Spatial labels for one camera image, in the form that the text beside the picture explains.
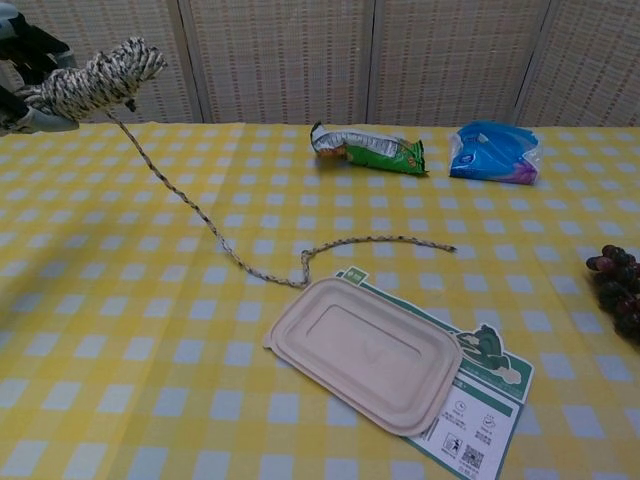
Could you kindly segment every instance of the rope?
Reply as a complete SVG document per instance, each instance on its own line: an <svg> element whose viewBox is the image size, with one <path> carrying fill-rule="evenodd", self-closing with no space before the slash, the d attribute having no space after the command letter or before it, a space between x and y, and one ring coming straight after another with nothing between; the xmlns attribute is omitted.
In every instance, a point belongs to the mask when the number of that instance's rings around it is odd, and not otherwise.
<svg viewBox="0 0 640 480"><path fill-rule="evenodd" d="M364 237L348 237L326 242L311 250L300 253L302 265L302 280L262 272L245 262L233 250L227 239L220 233L215 223L194 203L183 191L173 185L167 177L158 170L144 149L129 131L125 124L107 107L122 103L125 99L133 99L140 84L153 78L166 66L162 54L155 48L147 48L144 41L131 38L121 47L113 50L110 55L99 53L87 63L82 70L65 69L53 72L42 85L22 89L23 98L27 104L41 109L45 113L80 120L95 110L104 110L109 117L138 150L140 156L153 174L173 193L189 205L204 221L211 233L217 238L222 249L242 270L266 282L302 289L311 283L309 262L317 254L331 250L340 245L370 242L400 242L413 245L437 248L447 252L455 252L455 247L428 240L404 235L376 235Z"/></svg>

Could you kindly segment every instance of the wall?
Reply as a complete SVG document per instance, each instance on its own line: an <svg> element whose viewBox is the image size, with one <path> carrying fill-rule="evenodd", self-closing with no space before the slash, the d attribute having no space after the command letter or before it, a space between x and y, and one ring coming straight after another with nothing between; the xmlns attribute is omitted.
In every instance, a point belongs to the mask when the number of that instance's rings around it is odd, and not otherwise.
<svg viewBox="0 0 640 480"><path fill-rule="evenodd" d="M79 63L169 67L129 122L637 125L638 0L17 0ZM0 76L14 86L6 65Z"/></svg>

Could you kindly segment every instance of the snack bag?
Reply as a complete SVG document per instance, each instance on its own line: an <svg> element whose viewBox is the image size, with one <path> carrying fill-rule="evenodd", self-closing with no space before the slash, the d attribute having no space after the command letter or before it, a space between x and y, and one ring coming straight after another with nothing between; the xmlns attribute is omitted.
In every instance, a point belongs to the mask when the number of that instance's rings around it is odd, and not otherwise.
<svg viewBox="0 0 640 480"><path fill-rule="evenodd" d="M450 141L451 177L533 185L540 174L542 145L530 130L473 122Z"/></svg>
<svg viewBox="0 0 640 480"><path fill-rule="evenodd" d="M344 158L354 165L423 175L424 147L388 135L358 130L329 131L316 123L311 129L311 146L320 158Z"/></svg>

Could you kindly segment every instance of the cardboard lid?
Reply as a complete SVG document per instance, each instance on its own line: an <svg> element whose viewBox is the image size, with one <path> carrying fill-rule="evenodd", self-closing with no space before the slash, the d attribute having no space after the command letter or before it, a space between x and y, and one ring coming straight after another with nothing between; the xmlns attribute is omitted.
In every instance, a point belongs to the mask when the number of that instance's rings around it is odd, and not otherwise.
<svg viewBox="0 0 640 480"><path fill-rule="evenodd" d="M385 430L426 430L462 362L453 335L338 278L309 286L264 346Z"/></svg>

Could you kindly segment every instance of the table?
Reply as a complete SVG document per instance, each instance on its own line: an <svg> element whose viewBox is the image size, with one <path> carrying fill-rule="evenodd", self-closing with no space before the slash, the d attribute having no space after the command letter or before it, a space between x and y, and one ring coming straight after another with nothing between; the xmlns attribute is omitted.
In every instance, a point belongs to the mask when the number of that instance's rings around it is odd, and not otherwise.
<svg viewBox="0 0 640 480"><path fill-rule="evenodd" d="M456 245L341 247L312 273L360 266L536 366L503 478L640 478L640 355L584 266L609 242L640 258L639 129L538 129L533 188L448 178L451 129L375 128L423 140L422 179L316 165L306 126L133 130L274 273L371 231ZM0 163L1 478L449 478L262 348L299 292L222 255L117 127L5 137Z"/></svg>

